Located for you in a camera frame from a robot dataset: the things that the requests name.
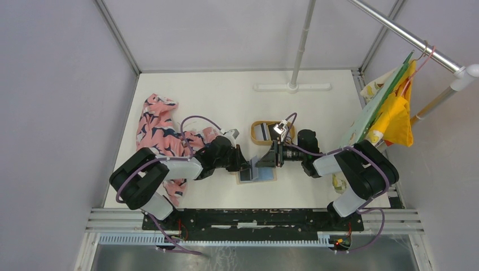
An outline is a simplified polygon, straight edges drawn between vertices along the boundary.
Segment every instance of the white table surface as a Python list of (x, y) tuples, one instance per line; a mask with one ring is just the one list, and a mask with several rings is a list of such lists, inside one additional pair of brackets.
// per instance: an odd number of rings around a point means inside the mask
[[(358, 93), (349, 70), (301, 71), (298, 83), (332, 84), (325, 92), (296, 94), (258, 93), (253, 84), (288, 82), (291, 72), (197, 72), (143, 73), (140, 75), (127, 125), (121, 141), (115, 169), (136, 151), (135, 136), (143, 103), (152, 93), (179, 102), (172, 118), (179, 123), (190, 115), (210, 118), (225, 130), (238, 129), (240, 144), (247, 160), (261, 157), (269, 146), (258, 146), (250, 139), (251, 124), (258, 120), (281, 120), (292, 112), (298, 113), (296, 131), (316, 132), (321, 151), (338, 147), (341, 135), (361, 111)], [(185, 130), (202, 129), (208, 122), (192, 119)], [(276, 169), (277, 181), (238, 185), (236, 177), (225, 169), (200, 181), (188, 181), (188, 188), (178, 208), (325, 208), (339, 194), (334, 191), (331, 176), (308, 177), (300, 162), (285, 162)], [(165, 194), (163, 186), (158, 192)], [(125, 208), (116, 203), (116, 191), (110, 186), (105, 208)], [(369, 207), (390, 207), (386, 195), (374, 200)]]

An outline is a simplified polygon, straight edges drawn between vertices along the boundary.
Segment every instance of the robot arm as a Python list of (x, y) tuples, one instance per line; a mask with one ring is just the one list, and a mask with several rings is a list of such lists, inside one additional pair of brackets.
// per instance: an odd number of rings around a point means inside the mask
[(352, 147), (334, 154), (320, 154), (316, 133), (311, 130), (298, 132), (298, 145), (285, 144), (280, 134), (269, 151), (256, 163), (257, 167), (281, 167), (284, 161), (301, 161), (306, 175), (321, 176), (343, 172), (349, 185), (346, 191), (328, 205), (333, 220), (339, 221), (356, 212), (366, 201), (382, 192), (385, 181), (382, 175), (358, 151), (375, 163), (385, 174), (390, 184), (399, 180), (396, 168), (369, 141), (363, 140)]
[(229, 172), (249, 168), (239, 145), (235, 144), (237, 136), (237, 130), (230, 130), (216, 137), (208, 147), (198, 150), (192, 158), (155, 155), (149, 148), (142, 148), (111, 175), (110, 184), (117, 192), (120, 190), (128, 208), (142, 209), (164, 220), (173, 211), (173, 206), (156, 192), (163, 180), (202, 180), (211, 176), (216, 168)]

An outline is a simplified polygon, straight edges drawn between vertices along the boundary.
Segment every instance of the green folder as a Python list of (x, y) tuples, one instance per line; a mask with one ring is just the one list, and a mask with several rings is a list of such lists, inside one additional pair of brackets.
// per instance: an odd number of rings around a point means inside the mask
[(391, 76), (389, 76), (374, 98), (368, 104), (366, 104), (361, 114), (341, 138), (339, 144), (340, 147), (352, 146), (354, 143), (357, 143), (365, 138), (371, 125), (376, 119), (377, 113), (382, 104), (384, 101), (386, 101), (389, 94), (393, 92), (394, 87), (398, 84), (401, 77), (403, 77), (404, 73), (409, 68), (409, 60), (412, 56), (412, 53), (413, 52), (411, 52), (406, 57), (403, 64), (398, 67)]

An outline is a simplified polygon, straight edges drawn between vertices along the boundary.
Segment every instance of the white wall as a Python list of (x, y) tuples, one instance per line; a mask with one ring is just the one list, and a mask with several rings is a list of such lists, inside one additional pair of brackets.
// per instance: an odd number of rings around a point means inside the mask
[(2, 1), (0, 37), (0, 269), (72, 270), (134, 74), (93, 1)]
[[(469, 65), (479, 63), (478, 12), (475, 0), (408, 1), (398, 22), (453, 60)], [(389, 33), (369, 66), (367, 79), (399, 65), (411, 49)], [(453, 79), (439, 64), (428, 63), (414, 82), (412, 113)], [(478, 88), (476, 82), (414, 127), (412, 147), (394, 146), (388, 151), (399, 170), (407, 205), (419, 210), (435, 270), (477, 270), (479, 266)]]
[[(105, 0), (139, 67), (292, 68), (309, 0)], [(367, 0), (388, 13), (394, 0)], [(346, 0), (317, 0), (302, 67), (357, 68), (380, 26)]]

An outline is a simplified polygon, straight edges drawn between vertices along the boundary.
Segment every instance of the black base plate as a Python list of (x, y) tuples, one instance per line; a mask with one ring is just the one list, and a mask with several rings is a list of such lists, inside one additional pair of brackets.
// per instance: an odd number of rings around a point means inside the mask
[[(187, 230), (190, 241), (316, 241), (318, 231), (348, 231), (349, 223), (353, 231), (364, 230), (361, 215), (332, 225), (329, 213), (318, 209), (184, 209), (174, 210), (160, 224), (164, 230), (178, 230), (179, 221), (184, 226), (181, 236), (185, 238)], [(242, 228), (241, 223), (274, 227)], [(148, 216), (142, 228), (158, 230)]]

